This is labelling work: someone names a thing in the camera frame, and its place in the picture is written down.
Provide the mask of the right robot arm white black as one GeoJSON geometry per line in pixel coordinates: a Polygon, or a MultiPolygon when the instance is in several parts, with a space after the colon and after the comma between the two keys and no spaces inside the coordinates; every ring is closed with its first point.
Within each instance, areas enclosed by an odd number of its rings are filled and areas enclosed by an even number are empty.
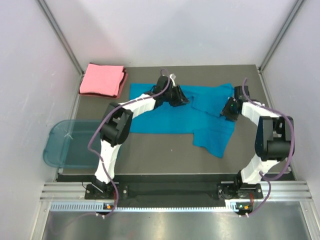
{"type": "Polygon", "coordinates": [[[261,199],[260,182],[278,163],[289,159],[295,151],[294,120],[291,116],[270,109],[250,98],[246,85],[236,86],[221,115],[235,122],[239,116],[249,119],[257,127],[255,154],[248,165],[240,170],[232,183],[219,183],[218,196],[224,200],[261,199]]]}

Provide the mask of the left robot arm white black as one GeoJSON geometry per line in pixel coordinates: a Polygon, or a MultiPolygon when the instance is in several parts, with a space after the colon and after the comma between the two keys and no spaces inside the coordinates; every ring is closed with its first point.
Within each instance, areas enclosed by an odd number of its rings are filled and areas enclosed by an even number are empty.
{"type": "Polygon", "coordinates": [[[87,149],[99,159],[94,173],[95,180],[92,183],[98,195],[106,199],[114,194],[116,200],[119,198],[119,191],[114,182],[115,164],[119,150],[129,136],[133,119],[155,110],[163,103],[180,107],[189,102],[172,73],[168,76],[161,75],[151,90],[132,100],[109,104],[87,146],[87,149]]]}

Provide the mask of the blue t shirt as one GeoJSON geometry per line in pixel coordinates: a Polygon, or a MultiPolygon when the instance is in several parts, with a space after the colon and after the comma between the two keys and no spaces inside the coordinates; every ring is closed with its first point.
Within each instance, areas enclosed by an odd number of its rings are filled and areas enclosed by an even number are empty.
{"type": "Polygon", "coordinates": [[[222,158],[235,130],[235,123],[221,115],[234,94],[230,83],[220,86],[183,85],[189,103],[173,107],[165,102],[132,120],[130,132],[137,134],[193,134],[193,145],[222,158]]]}

